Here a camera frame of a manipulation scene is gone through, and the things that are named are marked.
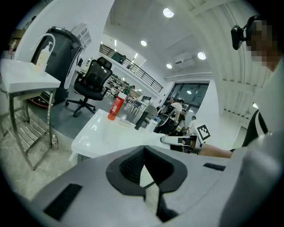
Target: person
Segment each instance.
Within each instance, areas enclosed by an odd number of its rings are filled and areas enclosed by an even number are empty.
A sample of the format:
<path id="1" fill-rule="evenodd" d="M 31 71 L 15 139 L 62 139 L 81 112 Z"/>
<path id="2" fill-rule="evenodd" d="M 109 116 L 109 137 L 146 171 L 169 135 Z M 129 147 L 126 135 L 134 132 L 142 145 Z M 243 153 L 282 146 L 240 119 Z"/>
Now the person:
<path id="1" fill-rule="evenodd" d="M 31 23 L 33 22 L 33 20 L 36 18 L 36 16 L 32 17 L 32 20 L 30 20 L 29 22 L 26 23 L 26 25 L 23 27 L 23 30 L 27 30 L 28 27 L 31 25 Z"/>
<path id="2" fill-rule="evenodd" d="M 195 125 L 196 125 L 196 116 L 192 116 L 191 122 L 189 123 L 186 130 L 188 130 L 189 133 L 193 133 L 194 135 L 197 135 Z"/>
<path id="3" fill-rule="evenodd" d="M 281 101 L 279 102 L 283 98 L 283 88 L 281 87 L 284 81 L 283 40 L 278 39 L 275 32 L 259 16 L 252 16 L 247 22 L 246 46 L 251 51 L 252 57 L 260 59 L 263 66 L 266 66 L 273 74 L 267 84 L 255 95 L 254 99 L 258 105 L 258 110 L 249 122 L 243 147 L 260 134 L 284 129 L 284 104 Z M 203 144 L 201 148 L 192 148 L 193 153 L 198 155 L 225 158 L 230 158 L 233 151 L 223 150 L 209 144 Z"/>
<path id="4" fill-rule="evenodd" d="M 174 126 L 174 124 L 178 124 L 178 119 L 182 112 L 183 103 L 184 101 L 182 99 L 178 99 L 177 102 L 172 103 L 171 106 L 174 107 L 173 113 L 171 113 L 166 122 L 162 126 L 158 126 L 154 130 L 154 132 L 167 135 L 170 132 L 171 128 Z"/>
<path id="5" fill-rule="evenodd" d="M 185 111 L 185 109 L 183 109 L 181 111 L 181 114 L 179 115 L 178 124 L 175 124 L 172 127 L 172 129 L 170 130 L 170 134 L 175 132 L 175 130 L 177 129 L 177 127 L 180 125 L 181 122 L 183 122 L 183 128 L 185 129 L 185 113 L 186 113 L 186 111 Z"/>
<path id="6" fill-rule="evenodd" d="M 160 116 L 161 114 L 163 114 L 163 113 L 166 111 L 167 106 L 169 106 L 169 105 L 171 105 L 171 104 L 173 104 L 173 103 L 174 103 L 174 98 L 171 97 L 171 98 L 170 98 L 170 101 L 166 102 L 166 103 L 161 107 L 161 109 L 159 109 L 158 115 Z"/>
<path id="7" fill-rule="evenodd" d="M 131 89 L 135 89 L 135 86 L 127 86 L 126 88 L 123 89 L 124 94 L 128 95 Z"/>

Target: black office chair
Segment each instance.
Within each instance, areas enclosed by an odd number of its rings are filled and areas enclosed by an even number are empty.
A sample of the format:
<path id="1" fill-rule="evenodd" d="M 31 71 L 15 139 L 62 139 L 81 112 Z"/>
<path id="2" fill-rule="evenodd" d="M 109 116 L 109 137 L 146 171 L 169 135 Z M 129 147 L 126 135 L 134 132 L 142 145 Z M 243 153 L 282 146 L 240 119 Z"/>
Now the black office chair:
<path id="1" fill-rule="evenodd" d="M 93 114 L 95 113 L 95 106 L 88 104 L 88 99 L 101 101 L 104 94 L 102 94 L 103 85 L 106 80 L 112 74 L 111 69 L 112 64 L 103 57 L 100 57 L 98 60 L 92 60 L 86 73 L 84 79 L 76 83 L 74 88 L 81 95 L 85 96 L 84 101 L 76 100 L 66 100 L 65 105 L 69 105 L 69 102 L 79 104 L 80 106 L 73 113 L 74 117 L 77 117 L 77 112 L 86 107 Z"/>

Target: black slot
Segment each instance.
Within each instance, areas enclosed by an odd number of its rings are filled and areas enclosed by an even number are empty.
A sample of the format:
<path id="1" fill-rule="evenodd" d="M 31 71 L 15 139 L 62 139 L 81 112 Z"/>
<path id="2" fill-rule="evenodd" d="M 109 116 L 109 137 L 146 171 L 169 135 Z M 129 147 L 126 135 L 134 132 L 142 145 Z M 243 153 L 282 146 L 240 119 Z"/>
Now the black slot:
<path id="1" fill-rule="evenodd" d="M 44 213 L 55 220 L 60 220 L 68 207 L 71 205 L 82 186 L 78 184 L 69 184 L 56 199 L 44 210 Z"/>
<path id="2" fill-rule="evenodd" d="M 224 169 L 226 168 L 224 165 L 217 165 L 217 164 L 213 164 L 213 163 L 205 163 L 203 166 L 207 167 L 207 168 L 219 170 L 219 171 L 224 171 Z"/>

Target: metal table leg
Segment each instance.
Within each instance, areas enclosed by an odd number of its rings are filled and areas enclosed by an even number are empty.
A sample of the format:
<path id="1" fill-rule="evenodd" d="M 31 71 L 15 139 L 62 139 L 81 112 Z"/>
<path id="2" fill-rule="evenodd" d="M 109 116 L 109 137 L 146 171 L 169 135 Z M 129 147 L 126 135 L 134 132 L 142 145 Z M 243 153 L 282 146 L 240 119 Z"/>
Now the metal table leg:
<path id="1" fill-rule="evenodd" d="M 50 124 L 50 109 L 53 103 L 54 95 L 55 95 L 56 89 L 50 92 L 50 97 L 49 97 L 49 104 L 48 104 L 48 111 L 47 111 L 47 125 L 48 125 L 48 133 L 49 133 L 49 144 L 52 146 L 52 131 L 51 131 L 51 124 Z"/>
<path id="2" fill-rule="evenodd" d="M 12 128 L 15 134 L 15 140 L 17 142 L 17 145 L 24 157 L 24 159 L 26 160 L 27 164 L 31 167 L 32 170 L 34 170 L 35 168 L 33 167 L 32 163 L 29 161 L 28 156 L 25 153 L 25 150 L 22 146 L 19 134 L 18 134 L 18 129 L 17 129 L 17 125 L 16 125 L 16 119 L 15 119 L 15 112 L 14 112 L 14 96 L 13 94 L 9 94 L 9 111 L 10 111 L 10 118 L 11 118 L 11 123 L 12 123 Z"/>
<path id="3" fill-rule="evenodd" d="M 23 101 L 23 108 L 24 108 L 24 116 L 26 118 L 26 122 L 29 123 L 30 122 L 30 116 L 28 115 L 28 100 L 24 100 Z"/>

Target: white ceiling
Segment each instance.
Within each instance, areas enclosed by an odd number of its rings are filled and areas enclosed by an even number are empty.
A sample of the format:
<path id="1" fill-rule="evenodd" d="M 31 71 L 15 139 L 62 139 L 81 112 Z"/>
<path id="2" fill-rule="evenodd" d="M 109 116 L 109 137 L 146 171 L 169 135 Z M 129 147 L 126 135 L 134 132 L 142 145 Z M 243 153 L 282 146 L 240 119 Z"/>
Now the white ceiling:
<path id="1" fill-rule="evenodd" d="M 104 33 L 141 52 L 164 77 L 211 71 L 207 60 L 197 58 L 197 53 L 204 50 L 194 35 L 179 17 L 165 17 L 164 8 L 157 0 L 115 0 Z M 143 47 L 141 40 L 148 45 Z M 175 57 L 184 53 L 187 53 L 187 59 L 191 59 L 190 64 L 174 66 Z M 166 68 L 167 63 L 172 64 L 171 70 Z"/>
<path id="2" fill-rule="evenodd" d="M 175 13 L 173 18 L 163 15 L 164 8 Z M 230 31 L 255 14 L 244 0 L 116 0 L 104 32 L 139 51 L 164 77 L 212 72 L 219 112 L 247 122 L 256 110 L 255 92 L 271 72 L 251 61 L 245 45 L 234 50 Z M 197 58 L 200 51 L 206 60 Z M 168 70 L 166 64 L 174 65 L 182 54 L 192 58 L 188 66 Z"/>

